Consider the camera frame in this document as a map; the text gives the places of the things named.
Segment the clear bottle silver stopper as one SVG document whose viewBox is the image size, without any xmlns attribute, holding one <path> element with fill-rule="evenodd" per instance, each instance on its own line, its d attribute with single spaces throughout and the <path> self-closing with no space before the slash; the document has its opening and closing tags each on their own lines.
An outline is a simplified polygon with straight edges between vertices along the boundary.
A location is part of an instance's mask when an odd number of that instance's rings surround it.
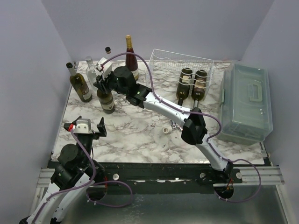
<svg viewBox="0 0 299 224">
<path fill-rule="evenodd" d="M 91 56 L 87 56 L 85 58 L 86 63 L 88 65 L 86 69 L 86 75 L 90 82 L 92 88 L 97 89 L 93 84 L 96 82 L 96 77 L 99 75 L 99 71 L 97 70 L 97 66 L 93 63 L 93 59 Z"/>
</svg>

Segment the red wine bottle gold cap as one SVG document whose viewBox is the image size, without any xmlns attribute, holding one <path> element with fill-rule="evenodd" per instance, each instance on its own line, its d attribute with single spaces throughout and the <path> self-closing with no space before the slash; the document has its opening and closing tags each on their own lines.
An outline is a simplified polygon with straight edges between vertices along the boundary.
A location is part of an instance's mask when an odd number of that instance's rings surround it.
<svg viewBox="0 0 299 224">
<path fill-rule="evenodd" d="M 127 52 L 134 53 L 131 36 L 126 35 L 125 38 L 126 38 Z M 132 72 L 134 79 L 138 80 L 139 71 L 138 71 L 138 62 L 136 56 L 132 54 L 126 54 L 125 65 Z"/>
</svg>

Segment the clear bottle dark cork stopper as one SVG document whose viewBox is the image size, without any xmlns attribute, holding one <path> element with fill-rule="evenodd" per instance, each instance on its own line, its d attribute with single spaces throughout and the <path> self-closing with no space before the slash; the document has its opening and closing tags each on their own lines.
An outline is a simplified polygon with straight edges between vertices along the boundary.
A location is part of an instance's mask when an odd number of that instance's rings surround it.
<svg viewBox="0 0 299 224">
<path fill-rule="evenodd" d="M 109 59 L 111 56 L 111 48 L 105 47 L 105 52 L 106 52 L 106 58 Z"/>
</svg>

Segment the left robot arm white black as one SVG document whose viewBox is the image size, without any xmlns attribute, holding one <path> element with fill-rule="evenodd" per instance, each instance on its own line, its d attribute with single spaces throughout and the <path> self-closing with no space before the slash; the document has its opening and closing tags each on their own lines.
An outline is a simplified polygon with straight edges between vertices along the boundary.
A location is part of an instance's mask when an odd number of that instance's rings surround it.
<svg viewBox="0 0 299 224">
<path fill-rule="evenodd" d="M 104 119 L 91 128 L 90 119 L 79 116 L 71 123 L 65 123 L 64 129 L 71 133 L 75 143 L 62 147 L 58 157 L 59 164 L 50 178 L 48 190 L 43 199 L 21 224 L 59 224 L 73 202 L 93 184 L 105 179 L 105 169 L 91 158 L 93 141 L 106 137 Z"/>
</svg>

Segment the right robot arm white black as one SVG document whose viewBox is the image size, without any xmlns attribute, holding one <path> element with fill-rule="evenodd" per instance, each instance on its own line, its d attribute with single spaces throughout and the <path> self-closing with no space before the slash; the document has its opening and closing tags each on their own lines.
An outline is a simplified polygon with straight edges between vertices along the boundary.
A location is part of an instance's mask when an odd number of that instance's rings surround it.
<svg viewBox="0 0 299 224">
<path fill-rule="evenodd" d="M 125 66 L 116 68 L 105 78 L 102 75 L 97 76 L 93 85 L 103 93 L 115 91 L 126 96 L 130 104 L 152 110 L 173 120 L 182 128 L 181 139 L 189 145 L 196 146 L 209 160 L 216 180 L 225 183 L 231 179 L 233 164 L 208 136 L 203 113 L 199 108 L 189 109 L 162 99 L 151 88 L 137 83 Z"/>
</svg>

